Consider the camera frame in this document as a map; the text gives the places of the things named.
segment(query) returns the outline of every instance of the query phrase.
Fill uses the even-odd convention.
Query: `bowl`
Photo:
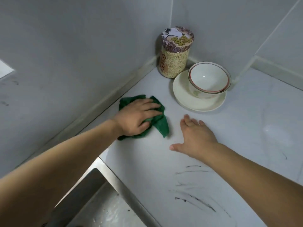
[[[188,71],[189,89],[198,98],[214,98],[231,84],[229,72],[212,62],[199,62]]]

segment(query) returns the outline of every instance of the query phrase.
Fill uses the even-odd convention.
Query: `light switch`
[[[14,71],[10,66],[0,60],[0,78]]]

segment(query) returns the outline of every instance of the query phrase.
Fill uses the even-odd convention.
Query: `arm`
[[[183,144],[171,150],[196,158],[217,172],[268,226],[303,225],[303,187],[219,144],[201,120],[181,120]]]
[[[113,119],[73,137],[0,179],[1,226],[40,226],[93,161],[121,135],[140,134],[160,105],[139,99]]]

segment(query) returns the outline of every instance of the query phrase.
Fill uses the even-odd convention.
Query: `bowl rim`
[[[192,79],[191,79],[191,70],[192,70],[195,66],[197,66],[197,65],[199,65],[199,64],[212,64],[212,65],[215,65],[215,66],[221,68],[221,69],[225,72],[225,74],[227,75],[227,84],[226,84],[226,86],[225,86],[224,88],[222,88],[221,90],[218,90],[218,91],[207,91],[207,90],[204,90],[204,89],[198,87],[197,85],[195,85],[195,83],[194,83],[194,82],[192,81]],[[190,69],[188,70],[187,76],[188,76],[189,82],[193,85],[193,87],[195,87],[196,89],[198,89],[198,90],[200,90],[200,91],[202,91],[202,92],[209,93],[209,94],[222,93],[222,92],[226,91],[226,90],[230,87],[230,85],[231,85],[231,83],[232,83],[232,82],[231,82],[231,76],[230,76],[229,72],[228,72],[225,68],[223,68],[221,65],[218,65],[218,64],[216,64],[216,63],[209,62],[209,61],[202,61],[202,62],[198,62],[198,63],[193,64],[193,65],[190,67]]]

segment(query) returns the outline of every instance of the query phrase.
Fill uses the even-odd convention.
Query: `glass jar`
[[[168,28],[162,33],[159,71],[167,78],[175,78],[187,63],[194,34],[183,27]]]

